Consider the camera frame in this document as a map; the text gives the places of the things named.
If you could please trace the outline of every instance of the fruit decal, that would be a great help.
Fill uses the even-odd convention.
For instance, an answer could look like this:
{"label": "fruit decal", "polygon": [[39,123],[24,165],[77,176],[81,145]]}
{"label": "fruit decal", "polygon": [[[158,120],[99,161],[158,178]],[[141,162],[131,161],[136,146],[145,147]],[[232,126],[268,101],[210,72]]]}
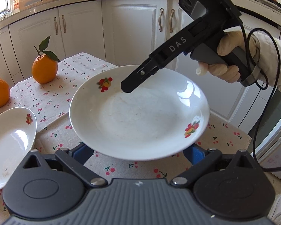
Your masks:
{"label": "fruit decal", "polygon": [[32,124],[32,117],[31,117],[30,114],[27,114],[26,123],[27,123],[28,125]]}
{"label": "fruit decal", "polygon": [[200,123],[200,120],[197,122],[197,121],[194,121],[192,124],[189,124],[187,125],[187,128],[185,129],[185,137],[184,138],[187,138],[189,136],[191,136],[192,133],[196,132],[196,129],[199,127],[199,123]]}
{"label": "fruit decal", "polygon": [[112,78],[105,78],[105,79],[101,79],[97,85],[99,85],[99,89],[101,89],[101,92],[107,91],[108,88],[111,86],[111,81]]}

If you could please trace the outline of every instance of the sleeve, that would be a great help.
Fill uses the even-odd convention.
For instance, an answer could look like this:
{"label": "sleeve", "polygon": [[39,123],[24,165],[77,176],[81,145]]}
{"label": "sleeve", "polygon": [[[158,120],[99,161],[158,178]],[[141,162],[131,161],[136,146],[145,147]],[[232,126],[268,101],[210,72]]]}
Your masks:
{"label": "sleeve", "polygon": [[[276,48],[268,35],[256,32],[254,33],[254,36],[258,39],[260,44],[260,56],[257,65],[264,71],[268,78],[269,85],[273,87],[275,84],[278,68],[278,55]],[[275,41],[277,43],[281,58],[281,40],[275,38]],[[264,77],[260,77],[260,80],[265,82]],[[281,69],[277,88],[281,92]]]}

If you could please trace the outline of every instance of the black mount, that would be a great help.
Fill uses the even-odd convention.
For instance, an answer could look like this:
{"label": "black mount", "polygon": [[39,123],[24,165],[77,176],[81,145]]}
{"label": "black mount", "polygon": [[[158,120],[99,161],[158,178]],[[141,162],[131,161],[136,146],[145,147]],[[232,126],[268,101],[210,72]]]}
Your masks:
{"label": "black mount", "polygon": [[247,151],[224,155],[193,144],[183,153],[193,166],[170,183],[113,179],[108,185],[83,166],[93,154],[83,143],[54,154],[32,150],[3,190],[12,214],[5,224],[272,224],[266,216],[274,189]]}

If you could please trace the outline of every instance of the gloved hand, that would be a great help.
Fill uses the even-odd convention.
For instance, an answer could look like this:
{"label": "gloved hand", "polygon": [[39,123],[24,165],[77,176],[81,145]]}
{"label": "gloved hand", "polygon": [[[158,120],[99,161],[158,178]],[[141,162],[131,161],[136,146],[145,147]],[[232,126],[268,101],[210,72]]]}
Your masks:
{"label": "gloved hand", "polygon": [[[251,52],[252,57],[254,57],[257,53],[257,45],[258,40],[251,36],[249,41],[249,49]],[[232,50],[239,46],[241,49],[245,51],[244,46],[244,38],[241,31],[231,31],[228,32],[221,40],[217,47],[217,53],[220,56],[226,56]],[[227,66],[225,64],[213,64],[208,65],[204,62],[199,62],[199,67],[196,70],[197,75],[205,75],[209,71],[213,76],[217,76],[218,78],[227,81],[228,83],[236,82],[239,77],[240,73],[238,72],[238,67],[236,65]]]}

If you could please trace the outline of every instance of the black robotic device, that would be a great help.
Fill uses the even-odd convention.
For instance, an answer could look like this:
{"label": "black robotic device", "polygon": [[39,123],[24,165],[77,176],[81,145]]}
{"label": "black robotic device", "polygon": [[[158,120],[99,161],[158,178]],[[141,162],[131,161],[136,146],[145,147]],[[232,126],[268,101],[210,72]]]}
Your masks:
{"label": "black robotic device", "polygon": [[225,155],[193,144],[193,166],[173,178],[107,181],[83,164],[80,144],[54,154],[30,151],[3,190],[11,214],[4,225],[273,224],[275,192],[246,150]]}
{"label": "black robotic device", "polygon": [[[230,0],[179,0],[179,5],[194,21],[150,54],[122,82],[122,90],[132,92],[182,52],[209,64],[237,65],[240,82],[247,86],[244,52],[236,48],[225,57],[216,53],[223,30],[241,24],[238,9]],[[3,190],[11,214],[4,224],[273,224],[266,216],[274,189],[246,150],[226,155],[193,144],[183,153],[193,166],[169,183],[113,179],[108,184],[83,166],[93,154],[83,143],[54,154],[32,150]]]}
{"label": "black robotic device", "polygon": [[181,8],[194,20],[188,26],[153,51],[135,71],[121,83],[121,89],[132,92],[159,69],[164,68],[179,54],[211,64],[236,65],[240,72],[240,83],[249,86],[246,80],[251,72],[247,67],[246,53],[236,47],[230,54],[219,56],[216,52],[224,30],[242,25],[241,13],[231,0],[179,0]]}

